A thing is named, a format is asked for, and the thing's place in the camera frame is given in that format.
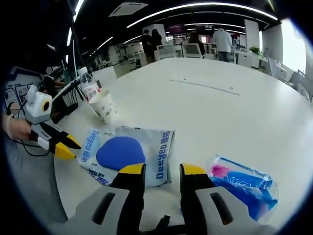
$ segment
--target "blue round pad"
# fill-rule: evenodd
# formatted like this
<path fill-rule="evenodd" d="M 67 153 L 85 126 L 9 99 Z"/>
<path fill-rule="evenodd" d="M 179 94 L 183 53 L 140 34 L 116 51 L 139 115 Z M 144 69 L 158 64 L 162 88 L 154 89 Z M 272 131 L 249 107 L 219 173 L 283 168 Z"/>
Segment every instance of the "blue round pad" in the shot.
<path fill-rule="evenodd" d="M 96 159 L 101 166 L 114 170 L 146 162 L 140 143 L 134 138 L 122 136 L 105 142 L 99 148 Z"/>

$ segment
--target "paper cup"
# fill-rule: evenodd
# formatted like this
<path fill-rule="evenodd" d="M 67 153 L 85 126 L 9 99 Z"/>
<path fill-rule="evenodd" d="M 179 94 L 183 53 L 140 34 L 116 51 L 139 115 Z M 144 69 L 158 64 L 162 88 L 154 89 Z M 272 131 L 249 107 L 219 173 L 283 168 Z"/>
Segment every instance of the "paper cup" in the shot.
<path fill-rule="evenodd" d="M 111 124 L 118 119 L 116 106 L 109 91 L 101 91 L 88 102 L 93 110 L 106 124 Z"/>

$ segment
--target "white tabletop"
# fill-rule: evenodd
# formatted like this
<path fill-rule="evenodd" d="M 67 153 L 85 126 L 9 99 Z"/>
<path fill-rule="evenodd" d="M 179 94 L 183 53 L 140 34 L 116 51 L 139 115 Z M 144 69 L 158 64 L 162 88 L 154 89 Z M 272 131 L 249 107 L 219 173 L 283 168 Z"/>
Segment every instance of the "white tabletop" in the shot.
<path fill-rule="evenodd" d="M 280 199 L 269 224 L 280 228 L 300 206 L 313 176 L 313 113 L 291 87 L 231 63 L 170 58 L 135 70 L 106 89 L 123 124 L 176 129 L 170 166 L 173 182 L 146 189 L 141 230 L 155 228 L 165 214 L 171 216 L 171 224 L 183 223 L 179 164 L 205 167 L 216 154 L 278 182 Z M 91 127 L 101 126 L 86 103 L 59 125 L 81 143 Z M 55 158 L 55 175 L 68 217 L 101 187 L 76 161 Z"/>

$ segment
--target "plastic water bottle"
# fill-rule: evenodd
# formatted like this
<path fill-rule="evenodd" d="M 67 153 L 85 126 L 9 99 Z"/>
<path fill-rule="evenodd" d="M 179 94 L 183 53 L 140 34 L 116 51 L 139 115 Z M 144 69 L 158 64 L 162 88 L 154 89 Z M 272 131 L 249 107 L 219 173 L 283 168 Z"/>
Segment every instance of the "plastic water bottle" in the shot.
<path fill-rule="evenodd" d="M 86 100 L 89 102 L 91 98 L 100 93 L 100 89 L 96 80 L 88 74 L 86 67 L 82 67 L 77 71 L 80 79 L 80 87 L 85 95 Z"/>

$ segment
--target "white shirt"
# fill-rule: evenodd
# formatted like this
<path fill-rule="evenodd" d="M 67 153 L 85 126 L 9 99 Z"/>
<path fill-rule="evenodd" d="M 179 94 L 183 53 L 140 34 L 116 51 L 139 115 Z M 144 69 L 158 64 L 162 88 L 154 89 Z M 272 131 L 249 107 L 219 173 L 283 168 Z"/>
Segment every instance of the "white shirt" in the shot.
<path fill-rule="evenodd" d="M 217 51 L 230 52 L 230 46 L 232 45 L 231 36 L 224 29 L 219 28 L 213 34 L 212 43 L 216 44 Z"/>

